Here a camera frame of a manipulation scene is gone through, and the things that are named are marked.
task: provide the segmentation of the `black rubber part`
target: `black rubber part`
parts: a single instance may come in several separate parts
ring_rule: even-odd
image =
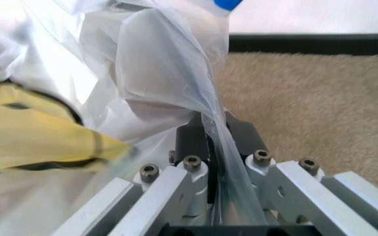
[[[378,34],[230,35],[230,52],[378,55]]]
[[[208,165],[208,203],[213,204],[217,192],[217,157],[215,147],[205,133],[201,120],[201,113],[196,113],[188,124],[176,130],[175,162],[179,162],[188,155],[196,155]]]
[[[226,112],[225,117],[227,119],[227,127],[231,132],[231,136],[236,143],[243,162],[255,150],[268,151],[268,148],[252,123],[238,120],[230,112]]]
[[[321,236],[312,225],[284,226],[168,226],[159,236]]]

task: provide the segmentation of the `yellow plastic bag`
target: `yellow plastic bag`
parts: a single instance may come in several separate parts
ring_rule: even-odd
[[[62,103],[0,84],[0,169],[90,158],[113,160],[130,146],[74,123]]]

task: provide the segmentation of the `plastic bag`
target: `plastic bag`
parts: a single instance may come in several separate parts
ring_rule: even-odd
[[[22,42],[14,46],[17,50],[24,45],[27,50],[14,58],[21,63],[9,72],[1,71],[18,83],[64,100],[82,116],[86,127],[133,145],[131,155],[103,177],[96,175],[91,188],[103,186],[113,176],[131,179],[147,161],[167,165],[176,127],[190,119],[191,111],[200,111],[226,168],[211,223],[264,223],[225,126],[214,82],[227,54],[229,12],[203,0],[119,0],[99,11],[86,5],[80,12],[72,6],[75,14],[70,15],[60,2],[21,1],[26,19],[0,34]],[[65,186],[50,187],[60,192],[58,188]],[[76,194],[87,199],[90,193]],[[28,205],[14,212],[33,210]],[[70,212],[47,209],[59,216],[57,224],[68,216],[60,213],[63,210]],[[1,225],[9,227],[8,222],[0,221]]]

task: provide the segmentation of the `hex socket screw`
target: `hex socket screw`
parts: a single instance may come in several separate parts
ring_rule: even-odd
[[[152,183],[159,176],[158,166],[154,164],[143,165],[139,170],[141,180],[146,183]]]
[[[271,159],[272,159],[271,155],[266,150],[258,149],[254,151],[253,153],[253,161],[258,166],[261,166],[261,167],[269,166],[269,164],[271,163]]]
[[[312,176],[315,176],[319,170],[319,164],[310,158],[302,158],[298,164]]]
[[[195,172],[201,168],[201,158],[189,155],[183,158],[183,167],[189,172]]]

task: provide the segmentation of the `beige carpet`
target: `beige carpet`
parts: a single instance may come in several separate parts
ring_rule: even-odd
[[[311,157],[378,187],[378,57],[230,54],[217,81],[277,161]]]

